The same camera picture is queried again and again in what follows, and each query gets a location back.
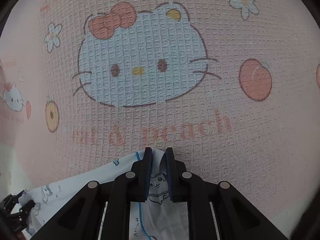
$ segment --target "white cloth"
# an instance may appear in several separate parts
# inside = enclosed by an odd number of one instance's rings
[[[170,201],[166,169],[161,162],[164,152],[152,149],[152,153],[148,200],[145,203],[131,203],[129,239],[188,239],[187,205]],[[113,181],[120,174],[130,171],[132,164],[142,159],[143,155],[144,150],[140,150],[93,171],[25,190],[19,198],[20,205],[30,199],[36,203],[28,218],[28,234],[34,235],[89,181],[96,180],[100,184]]]

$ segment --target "brown eye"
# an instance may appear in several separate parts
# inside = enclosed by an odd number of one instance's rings
[[[118,64],[113,64],[111,67],[111,75],[117,77],[120,74],[120,68]]]
[[[160,60],[158,61],[158,70],[159,70],[160,72],[164,72],[164,71],[167,70],[167,68],[168,68],[168,64],[167,64],[167,62],[165,61],[165,59],[160,59]]]

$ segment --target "flower center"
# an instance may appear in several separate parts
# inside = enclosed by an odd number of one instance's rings
[[[246,7],[249,6],[249,1],[248,0],[242,0],[242,4]]]

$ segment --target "flower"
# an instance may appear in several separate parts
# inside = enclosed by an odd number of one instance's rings
[[[241,17],[247,20],[249,11],[253,14],[259,14],[258,8],[253,4],[254,0],[230,0],[229,4],[235,9],[241,9]]]
[[[53,49],[53,45],[56,47],[60,46],[60,40],[58,37],[58,34],[61,32],[62,25],[58,24],[57,26],[54,26],[53,23],[49,24],[49,33],[45,37],[44,41],[48,43],[48,52],[51,52]]]

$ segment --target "whisker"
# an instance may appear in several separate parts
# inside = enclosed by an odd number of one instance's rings
[[[79,73],[76,73],[71,79],[74,79],[76,76],[81,75],[81,74],[83,74],[83,73],[92,74],[91,71],[81,71],[81,72],[79,72]]]
[[[73,93],[73,96],[75,96],[75,94],[79,91],[80,88],[83,88],[84,86],[90,85],[90,84],[91,84],[91,82],[88,82],[88,83],[84,83],[82,86],[78,87],[78,88],[76,89],[76,91]]]
[[[214,57],[200,57],[200,58],[195,58],[190,60],[190,63],[195,62],[195,61],[199,61],[199,60],[213,60],[213,61],[218,61],[216,58]]]
[[[203,74],[208,74],[208,75],[211,75],[211,76],[214,76],[214,77],[217,77],[219,79],[222,79],[220,76],[218,76],[217,74],[214,74],[214,73],[211,73],[211,72],[208,72],[208,71],[201,71],[201,70],[196,70],[196,71],[193,71],[193,73],[203,73]]]

